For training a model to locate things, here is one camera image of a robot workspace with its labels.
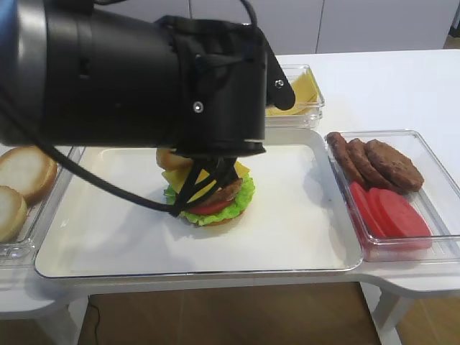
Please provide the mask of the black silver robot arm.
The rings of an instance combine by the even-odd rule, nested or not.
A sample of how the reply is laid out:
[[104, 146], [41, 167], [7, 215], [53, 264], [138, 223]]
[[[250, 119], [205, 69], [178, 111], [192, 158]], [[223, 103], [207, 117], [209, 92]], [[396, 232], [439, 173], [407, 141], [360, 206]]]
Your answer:
[[[164, 16], [149, 23], [104, 1], [1, 3], [1, 143], [34, 144], [124, 200], [177, 216], [264, 152], [265, 109], [295, 104], [250, 4], [248, 24]], [[164, 147], [191, 159], [174, 204], [100, 179], [61, 146]]]

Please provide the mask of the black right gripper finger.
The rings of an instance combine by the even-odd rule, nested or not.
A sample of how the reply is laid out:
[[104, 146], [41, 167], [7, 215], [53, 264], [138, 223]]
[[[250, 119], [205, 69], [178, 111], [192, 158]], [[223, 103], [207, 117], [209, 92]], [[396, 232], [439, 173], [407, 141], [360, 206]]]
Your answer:
[[234, 169], [236, 157], [219, 157], [213, 172], [211, 173], [218, 187], [226, 186], [237, 179], [237, 173]]

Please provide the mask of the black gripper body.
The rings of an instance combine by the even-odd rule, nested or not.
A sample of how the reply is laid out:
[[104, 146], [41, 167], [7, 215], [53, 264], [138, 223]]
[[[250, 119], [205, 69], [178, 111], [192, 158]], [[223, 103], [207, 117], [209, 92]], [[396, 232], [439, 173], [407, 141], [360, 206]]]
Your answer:
[[265, 152], [265, 112], [295, 93], [262, 30], [251, 24], [169, 17], [180, 66], [179, 155]]

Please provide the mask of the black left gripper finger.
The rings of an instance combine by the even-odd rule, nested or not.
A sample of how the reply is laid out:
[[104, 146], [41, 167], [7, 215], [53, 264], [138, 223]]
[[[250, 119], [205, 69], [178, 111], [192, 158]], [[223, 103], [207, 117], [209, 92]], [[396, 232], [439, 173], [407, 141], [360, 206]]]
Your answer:
[[[209, 176], [205, 180], [197, 183], [196, 181], [198, 176], [204, 167], [207, 167], [210, 170]], [[171, 215], [177, 217], [182, 211], [195, 207], [198, 203], [202, 203], [215, 193], [215, 191], [219, 188], [219, 183], [217, 182], [219, 179], [217, 177], [218, 171], [218, 160], [195, 160], [187, 178], [185, 179], [185, 183], [175, 200], [175, 203], [171, 206]], [[216, 183], [210, 190], [195, 201], [189, 201], [198, 191], [211, 184], [213, 180], [215, 180]]]

